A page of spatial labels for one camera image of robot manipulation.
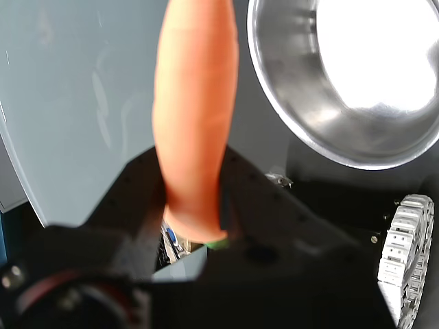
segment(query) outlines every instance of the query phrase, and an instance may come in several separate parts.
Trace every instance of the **bolt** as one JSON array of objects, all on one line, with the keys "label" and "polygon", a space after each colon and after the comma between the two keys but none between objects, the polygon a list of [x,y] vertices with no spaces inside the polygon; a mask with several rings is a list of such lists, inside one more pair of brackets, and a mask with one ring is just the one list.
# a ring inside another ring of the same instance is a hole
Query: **bolt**
[{"label": "bolt", "polygon": [[70,289],[67,293],[58,300],[58,308],[65,311],[73,311],[81,302],[81,295],[75,289]]},{"label": "bolt", "polygon": [[11,269],[6,272],[2,279],[1,284],[6,289],[15,289],[20,287],[25,281],[25,276],[18,266],[12,266]]},{"label": "bolt", "polygon": [[21,270],[19,267],[17,266],[13,266],[11,267],[11,272],[12,274],[14,274],[15,276],[20,276],[21,275]]},{"label": "bolt", "polygon": [[1,279],[1,284],[3,285],[3,287],[5,287],[6,289],[9,289],[11,287],[11,280],[9,280],[9,278],[7,276],[4,276]]}]

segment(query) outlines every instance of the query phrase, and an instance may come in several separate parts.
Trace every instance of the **carrot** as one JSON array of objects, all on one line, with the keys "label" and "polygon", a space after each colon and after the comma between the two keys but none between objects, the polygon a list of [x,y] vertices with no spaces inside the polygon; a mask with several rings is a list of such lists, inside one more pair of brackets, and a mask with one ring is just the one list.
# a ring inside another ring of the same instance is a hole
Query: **carrot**
[{"label": "carrot", "polygon": [[170,0],[158,45],[153,128],[166,222],[196,242],[226,237],[219,176],[238,75],[232,0]]}]

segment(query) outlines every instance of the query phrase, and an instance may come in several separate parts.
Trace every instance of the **bowl rim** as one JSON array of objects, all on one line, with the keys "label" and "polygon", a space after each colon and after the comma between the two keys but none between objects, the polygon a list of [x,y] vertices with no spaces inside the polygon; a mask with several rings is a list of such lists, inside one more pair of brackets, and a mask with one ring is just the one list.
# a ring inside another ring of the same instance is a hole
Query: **bowl rim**
[{"label": "bowl rim", "polygon": [[298,122],[293,120],[287,113],[286,110],[283,109],[282,105],[279,103],[272,87],[268,84],[268,77],[262,70],[261,56],[259,55],[259,44],[258,40],[255,38],[255,26],[256,19],[254,14],[257,12],[257,7],[259,6],[261,0],[249,0],[248,2],[248,10],[247,10],[247,41],[248,47],[250,49],[250,57],[252,59],[253,68],[258,77],[259,84],[261,85],[265,96],[268,98],[271,103],[273,109],[276,111],[277,115],[280,116],[281,120],[284,124],[307,146],[312,148],[314,151],[319,153],[320,155],[328,158],[329,160],[340,163],[341,165],[345,165],[347,167],[352,167],[356,169],[363,169],[369,171],[375,170],[384,170],[391,169],[395,167],[399,167],[404,165],[419,156],[423,155],[428,149],[430,149],[439,139],[439,130],[436,132],[433,138],[424,143],[423,146],[417,150],[416,152],[412,152],[410,154],[405,155],[402,154],[403,157],[385,161],[383,163],[371,163],[371,162],[361,162],[357,160],[353,160],[352,158],[347,158],[346,156],[341,156],[334,151],[326,148],[322,143],[319,143],[318,140],[310,135]]}]

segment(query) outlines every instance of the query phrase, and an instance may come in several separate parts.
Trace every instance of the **stainless steel bowl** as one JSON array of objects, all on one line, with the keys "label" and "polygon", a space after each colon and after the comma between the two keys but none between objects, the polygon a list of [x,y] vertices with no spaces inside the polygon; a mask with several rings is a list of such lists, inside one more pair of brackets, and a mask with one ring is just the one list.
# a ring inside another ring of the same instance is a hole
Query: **stainless steel bowl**
[{"label": "stainless steel bowl", "polygon": [[439,138],[439,19],[428,0],[250,0],[248,42],[283,122],[346,166],[396,167]]}]

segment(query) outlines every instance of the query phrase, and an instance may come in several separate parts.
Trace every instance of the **white cable chain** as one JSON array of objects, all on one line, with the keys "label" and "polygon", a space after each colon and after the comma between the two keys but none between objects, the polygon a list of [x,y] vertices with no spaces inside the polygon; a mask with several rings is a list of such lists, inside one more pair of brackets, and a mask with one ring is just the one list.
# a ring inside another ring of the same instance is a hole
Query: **white cable chain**
[{"label": "white cable chain", "polygon": [[379,263],[378,285],[398,328],[410,329],[423,294],[434,207],[425,195],[408,195],[396,209]]}]

